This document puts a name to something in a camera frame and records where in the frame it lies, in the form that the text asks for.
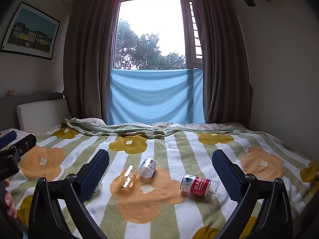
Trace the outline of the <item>person's left hand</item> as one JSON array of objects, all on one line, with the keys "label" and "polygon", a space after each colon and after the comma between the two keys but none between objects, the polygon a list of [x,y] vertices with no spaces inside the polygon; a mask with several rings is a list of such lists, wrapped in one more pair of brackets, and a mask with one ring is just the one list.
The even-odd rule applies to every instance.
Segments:
[{"label": "person's left hand", "polygon": [[5,185],[5,196],[4,196],[4,201],[6,206],[6,211],[8,216],[13,217],[13,218],[17,218],[17,209],[13,203],[13,198],[11,196],[11,194],[7,191],[7,187],[10,185],[10,182],[8,181],[8,179],[4,180],[4,185]]}]

